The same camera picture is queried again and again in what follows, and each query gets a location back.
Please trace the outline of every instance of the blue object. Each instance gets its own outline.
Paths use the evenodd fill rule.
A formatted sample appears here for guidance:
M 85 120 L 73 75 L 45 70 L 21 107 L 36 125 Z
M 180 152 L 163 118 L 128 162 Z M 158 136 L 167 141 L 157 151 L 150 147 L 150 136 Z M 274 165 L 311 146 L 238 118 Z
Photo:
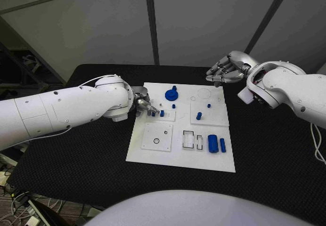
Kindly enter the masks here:
M 174 101 L 177 99 L 177 91 L 176 91 L 176 86 L 171 87 L 170 90 L 164 93 L 164 98 L 169 101 Z
M 225 153 L 226 152 L 226 149 L 225 149 L 223 138 L 219 139 L 219 143 L 221 143 L 221 151 Z
M 209 152 L 210 153 L 219 152 L 218 136 L 216 135 L 209 135 Z
M 202 118 L 202 112 L 197 113 L 196 120 L 200 120 L 200 118 Z

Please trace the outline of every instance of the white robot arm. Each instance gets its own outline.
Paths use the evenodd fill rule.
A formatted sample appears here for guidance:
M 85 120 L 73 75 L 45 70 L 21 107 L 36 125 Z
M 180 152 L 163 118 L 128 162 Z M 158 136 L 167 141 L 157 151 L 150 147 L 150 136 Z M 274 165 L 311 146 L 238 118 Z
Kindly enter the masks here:
M 0 150 L 63 129 L 76 127 L 101 116 L 121 121 L 135 105 L 137 116 L 151 107 L 147 89 L 130 87 L 117 75 L 107 75 L 95 87 L 78 86 L 33 96 L 0 101 Z
M 306 74 L 288 62 L 259 63 L 249 55 L 232 51 L 206 72 L 206 80 L 218 87 L 222 82 L 246 78 L 238 97 L 249 104 L 254 99 L 274 109 L 285 103 L 294 114 L 326 129 L 326 76 Z

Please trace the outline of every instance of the black fabric surface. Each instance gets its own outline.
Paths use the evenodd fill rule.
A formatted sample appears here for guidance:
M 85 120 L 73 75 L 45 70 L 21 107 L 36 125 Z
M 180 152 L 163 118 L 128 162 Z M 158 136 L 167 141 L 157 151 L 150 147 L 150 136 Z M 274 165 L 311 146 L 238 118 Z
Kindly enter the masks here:
M 68 86 L 114 73 L 131 86 L 144 82 L 212 85 L 205 80 L 206 70 L 81 65 Z M 157 190 L 209 191 L 255 201 L 324 225 L 326 165 L 314 159 L 309 123 L 285 105 L 274 110 L 257 102 L 245 105 L 236 96 L 244 86 L 223 85 L 236 173 L 125 162 L 135 118 L 131 111 L 125 121 L 101 118 L 60 136 L 33 141 L 8 183 L 52 198 L 101 206 Z

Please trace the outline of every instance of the black table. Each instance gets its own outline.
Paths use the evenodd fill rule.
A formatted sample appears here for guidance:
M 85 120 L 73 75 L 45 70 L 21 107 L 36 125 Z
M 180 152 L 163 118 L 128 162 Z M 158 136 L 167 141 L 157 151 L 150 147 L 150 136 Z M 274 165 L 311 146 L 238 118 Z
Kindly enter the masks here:
M 68 87 L 118 74 L 131 86 L 144 82 L 212 85 L 203 67 L 81 65 Z M 326 222 L 326 165 L 314 159 L 309 123 L 290 108 L 245 105 L 245 83 L 225 84 L 225 102 L 236 173 L 125 162 L 134 111 L 118 123 L 99 120 L 62 136 L 32 142 L 8 183 L 21 190 L 109 206 L 166 189 L 189 189 L 252 200 L 314 224 Z

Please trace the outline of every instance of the robotic hand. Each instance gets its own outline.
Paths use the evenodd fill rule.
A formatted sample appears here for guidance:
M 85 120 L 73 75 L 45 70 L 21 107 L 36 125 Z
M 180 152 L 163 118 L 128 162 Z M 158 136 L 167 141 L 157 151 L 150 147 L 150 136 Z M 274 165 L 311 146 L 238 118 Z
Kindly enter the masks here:
M 121 121 L 134 107 L 137 117 L 144 110 L 148 114 L 158 112 L 150 105 L 144 87 L 130 87 L 117 75 L 98 78 L 95 87 L 83 86 L 83 83 L 73 88 L 0 101 L 0 150 L 101 116 Z
M 251 56 L 232 51 L 206 72 L 206 80 L 221 83 L 246 79 L 238 97 L 249 104 L 254 99 L 274 109 L 285 103 L 298 118 L 326 129 L 326 76 L 306 74 L 288 62 L 259 63 Z

